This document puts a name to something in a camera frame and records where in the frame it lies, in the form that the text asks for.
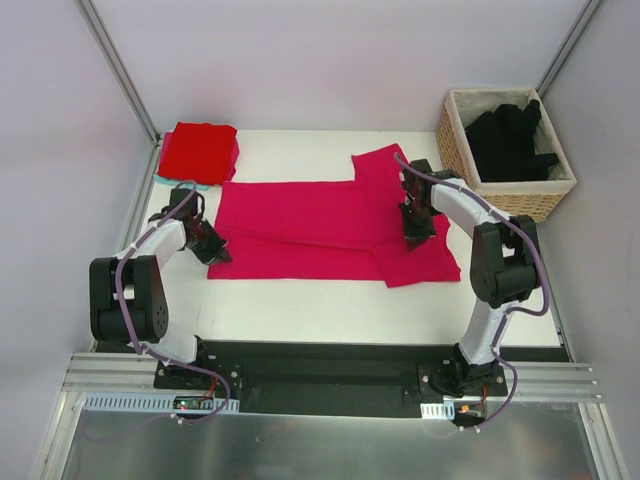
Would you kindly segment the magenta t shirt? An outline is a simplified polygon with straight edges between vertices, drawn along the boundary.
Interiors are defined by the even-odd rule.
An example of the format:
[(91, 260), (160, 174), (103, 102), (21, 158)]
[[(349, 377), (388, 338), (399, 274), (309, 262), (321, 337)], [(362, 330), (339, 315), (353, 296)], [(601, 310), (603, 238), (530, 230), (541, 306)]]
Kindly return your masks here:
[(407, 247), (399, 209), (405, 160), (391, 144), (353, 156), (349, 181), (227, 183), (215, 229), (232, 260), (210, 267), (208, 279), (459, 282), (447, 218), (436, 218), (425, 244)]

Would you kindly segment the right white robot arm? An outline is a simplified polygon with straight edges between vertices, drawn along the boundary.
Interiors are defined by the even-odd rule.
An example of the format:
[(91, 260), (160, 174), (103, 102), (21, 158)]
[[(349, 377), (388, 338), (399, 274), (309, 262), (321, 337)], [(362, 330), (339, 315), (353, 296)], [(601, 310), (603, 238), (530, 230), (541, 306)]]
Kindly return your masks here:
[(446, 216), (471, 239), (469, 279), (476, 303), (467, 330), (449, 361), (429, 375), (436, 392), (461, 398), (501, 374), (500, 349), (514, 313), (539, 288), (542, 316), (549, 308), (548, 278), (539, 254), (536, 222), (511, 216), (473, 192), (453, 171), (421, 171), (416, 161), (401, 170), (405, 200), (399, 205), (404, 238), (415, 250), (436, 235), (435, 218)]

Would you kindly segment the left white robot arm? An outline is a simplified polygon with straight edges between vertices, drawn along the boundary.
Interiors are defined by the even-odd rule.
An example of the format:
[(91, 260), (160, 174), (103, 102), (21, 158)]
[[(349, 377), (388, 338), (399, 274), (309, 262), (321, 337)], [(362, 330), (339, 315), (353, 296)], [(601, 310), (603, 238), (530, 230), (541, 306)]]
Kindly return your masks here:
[(174, 377), (191, 389), (218, 387), (203, 340), (169, 319), (162, 270), (184, 250), (207, 267), (232, 261), (227, 241), (205, 218), (204, 196), (176, 187), (129, 247), (90, 263), (91, 333), (98, 342), (127, 345), (157, 359), (165, 379)]

